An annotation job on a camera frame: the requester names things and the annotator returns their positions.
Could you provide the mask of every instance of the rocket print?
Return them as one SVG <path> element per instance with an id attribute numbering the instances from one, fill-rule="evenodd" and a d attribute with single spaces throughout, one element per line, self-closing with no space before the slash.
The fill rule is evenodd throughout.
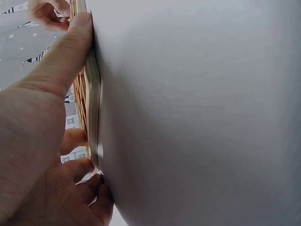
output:
<path id="1" fill-rule="evenodd" d="M 22 24 L 18 27 L 20 28 L 20 27 L 37 27 L 37 26 L 39 26 L 39 24 L 37 24 L 36 22 L 34 22 L 32 20 L 29 20 L 25 24 Z"/>
<path id="2" fill-rule="evenodd" d="M 41 52 L 37 57 L 29 58 L 27 60 L 21 61 L 22 64 L 24 65 L 25 62 L 32 63 L 34 61 L 41 61 L 42 58 L 45 56 L 45 54 L 49 51 L 50 47 L 48 49 L 45 49 L 43 52 Z"/>
<path id="3" fill-rule="evenodd" d="M 74 95 L 69 95 L 69 96 L 66 96 L 64 102 L 67 103 L 67 104 L 70 104 L 70 103 L 72 103 L 72 102 L 74 102 L 74 101 L 75 101 Z"/>
<path id="4" fill-rule="evenodd" d="M 24 2 L 22 4 L 19 4 L 19 5 L 15 5 L 13 6 L 12 8 L 10 8 L 9 10 L 5 11 L 4 13 L 1 13 L 0 12 L 0 15 L 1 14 L 10 14 L 10 13 L 16 13 L 16 12 L 20 12 L 20 11 L 23 11 L 23 10 L 27 10 L 28 9 L 28 2 Z"/>

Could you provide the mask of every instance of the gray fabric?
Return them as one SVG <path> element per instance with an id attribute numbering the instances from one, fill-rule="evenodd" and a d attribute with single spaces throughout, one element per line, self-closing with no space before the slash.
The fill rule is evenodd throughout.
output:
<path id="1" fill-rule="evenodd" d="M 128 224 L 300 225 L 301 2 L 86 3 L 99 162 Z"/>
<path id="2" fill-rule="evenodd" d="M 26 76 L 42 60 L 47 49 L 63 35 L 49 32 L 31 22 L 25 0 L 0 0 L 0 89 L 6 89 Z M 70 90 L 67 97 L 72 97 Z M 79 128 L 75 103 L 65 103 L 66 129 Z M 62 157 L 69 161 L 85 156 L 83 147 Z"/>

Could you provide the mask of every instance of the finger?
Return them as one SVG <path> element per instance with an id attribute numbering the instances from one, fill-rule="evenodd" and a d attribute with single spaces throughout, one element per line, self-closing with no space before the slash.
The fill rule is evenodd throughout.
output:
<path id="1" fill-rule="evenodd" d="M 87 145 L 87 136 L 82 129 L 66 129 L 60 153 L 61 155 L 67 155 L 74 148 Z"/>
<path id="2" fill-rule="evenodd" d="M 94 174 L 89 180 L 77 185 L 77 190 L 85 204 L 89 205 L 97 195 L 99 185 L 103 185 L 103 177 Z"/>
<path id="3" fill-rule="evenodd" d="M 94 165 L 88 158 L 80 158 L 77 160 L 71 160 L 63 164 L 68 170 L 70 177 L 75 183 L 81 181 L 81 179 L 94 170 Z"/>
<path id="4" fill-rule="evenodd" d="M 65 0 L 48 0 L 58 13 L 70 16 L 70 5 Z"/>
<path id="5" fill-rule="evenodd" d="M 47 30 L 55 32 L 55 31 L 67 31 L 69 28 L 68 23 L 60 23 L 54 19 L 49 19 L 47 17 L 40 17 L 36 19 L 36 22 L 41 26 L 44 26 Z"/>
<path id="6" fill-rule="evenodd" d="M 46 91 L 65 98 L 83 68 L 93 37 L 92 17 L 78 13 L 68 32 L 56 42 L 19 87 Z"/>
<path id="7" fill-rule="evenodd" d="M 91 211 L 104 226 L 109 225 L 113 213 L 114 200 L 107 185 L 100 185 L 96 202 L 90 205 Z"/>

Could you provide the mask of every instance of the hand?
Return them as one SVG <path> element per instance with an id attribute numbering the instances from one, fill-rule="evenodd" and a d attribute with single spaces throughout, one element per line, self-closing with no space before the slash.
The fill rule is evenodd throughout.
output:
<path id="1" fill-rule="evenodd" d="M 69 130 L 73 143 L 61 149 L 66 155 L 73 147 L 86 143 L 82 130 Z M 61 164 L 58 156 L 26 197 L 9 226 L 107 226 L 113 211 L 111 193 L 103 178 L 95 174 L 75 185 L 94 169 L 88 158 Z M 96 202 L 89 204 L 97 195 Z"/>
<path id="2" fill-rule="evenodd" d="M 57 17 L 54 9 L 63 17 Z M 50 31 L 67 31 L 70 5 L 66 0 L 29 0 L 29 18 Z"/>
<path id="3" fill-rule="evenodd" d="M 0 223 L 13 216 L 60 149 L 70 145 L 64 99 L 85 64 L 92 34 L 92 17 L 77 14 L 34 70 L 0 92 Z"/>

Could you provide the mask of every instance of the fingernail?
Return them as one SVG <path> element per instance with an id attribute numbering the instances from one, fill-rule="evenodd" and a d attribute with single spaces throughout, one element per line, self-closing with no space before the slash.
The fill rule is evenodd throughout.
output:
<path id="1" fill-rule="evenodd" d="M 78 13 L 70 23 L 70 27 L 85 26 L 89 22 L 89 13 Z"/>
<path id="2" fill-rule="evenodd" d="M 64 16 L 70 16 L 70 6 L 63 12 Z"/>

